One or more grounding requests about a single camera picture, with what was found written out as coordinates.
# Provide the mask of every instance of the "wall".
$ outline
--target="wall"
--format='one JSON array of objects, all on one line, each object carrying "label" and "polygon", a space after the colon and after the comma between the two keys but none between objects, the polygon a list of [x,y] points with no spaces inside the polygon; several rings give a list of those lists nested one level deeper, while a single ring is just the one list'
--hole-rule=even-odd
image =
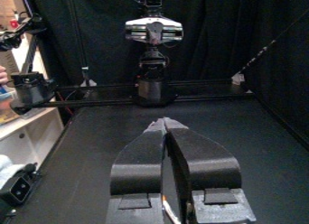
[{"label": "wall", "polygon": [[10,20],[15,18],[12,10],[16,10],[14,0],[0,0],[0,24],[4,27],[10,26]]}]

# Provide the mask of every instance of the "black fabric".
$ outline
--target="black fabric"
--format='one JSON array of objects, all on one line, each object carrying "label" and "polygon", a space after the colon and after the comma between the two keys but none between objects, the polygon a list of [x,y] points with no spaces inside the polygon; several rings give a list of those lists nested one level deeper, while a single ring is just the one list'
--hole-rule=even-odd
[{"label": "black fabric", "polygon": [[[260,0],[252,56],[309,9],[309,0]],[[250,89],[309,143],[309,13],[245,71]]]},{"label": "black fabric", "polygon": [[[68,0],[34,0],[48,26],[44,49],[60,61],[47,64],[52,76],[82,83],[81,53]],[[165,16],[181,22],[185,38],[161,52],[170,58],[171,79],[226,79],[248,55],[256,0],[169,0]],[[141,17],[133,0],[74,0],[91,78],[99,84],[133,81],[145,44],[127,41],[125,23]]]}]

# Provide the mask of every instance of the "black table surface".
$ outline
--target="black table surface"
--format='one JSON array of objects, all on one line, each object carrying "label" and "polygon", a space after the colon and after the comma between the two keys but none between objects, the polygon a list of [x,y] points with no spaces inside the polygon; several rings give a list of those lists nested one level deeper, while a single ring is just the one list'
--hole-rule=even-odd
[{"label": "black table surface", "polygon": [[[113,162],[161,117],[177,119],[234,154],[257,223],[309,223],[309,153],[254,99],[82,108],[11,223],[106,223]],[[170,179],[165,187],[173,192]]]}]

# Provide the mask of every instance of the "black curtain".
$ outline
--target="black curtain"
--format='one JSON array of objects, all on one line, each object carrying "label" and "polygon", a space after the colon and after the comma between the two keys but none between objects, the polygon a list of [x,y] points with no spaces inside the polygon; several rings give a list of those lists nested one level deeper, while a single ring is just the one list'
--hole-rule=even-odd
[{"label": "black curtain", "polygon": [[[46,67],[66,84],[81,84],[81,50],[68,0],[32,0],[48,32]],[[125,23],[141,17],[134,0],[72,0],[91,78],[99,85],[133,81],[145,44],[127,41]],[[257,0],[167,0],[165,16],[181,22],[185,38],[161,52],[169,75],[181,79],[228,79],[249,58]]]},{"label": "black curtain", "polygon": [[277,37],[278,41],[245,75],[257,97],[309,143],[308,10],[309,0],[260,0],[252,56]]},{"label": "black curtain", "polygon": [[[31,0],[48,31],[40,45],[50,76],[81,84],[81,50],[68,0]],[[99,84],[131,82],[145,44],[127,41],[125,23],[141,13],[134,0],[72,0],[85,59]],[[173,80],[229,79],[301,16],[309,0],[169,0],[165,16],[181,22],[185,38],[161,52]],[[309,136],[308,15],[245,71],[249,89]]]}]

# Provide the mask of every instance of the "white shelf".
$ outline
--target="white shelf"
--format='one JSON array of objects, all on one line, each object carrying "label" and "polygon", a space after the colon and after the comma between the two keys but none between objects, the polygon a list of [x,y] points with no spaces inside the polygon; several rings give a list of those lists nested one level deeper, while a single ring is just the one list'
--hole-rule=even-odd
[{"label": "white shelf", "polygon": [[38,163],[40,167],[62,131],[56,108],[47,108],[30,119],[19,118],[0,126],[0,154],[15,164]]}]

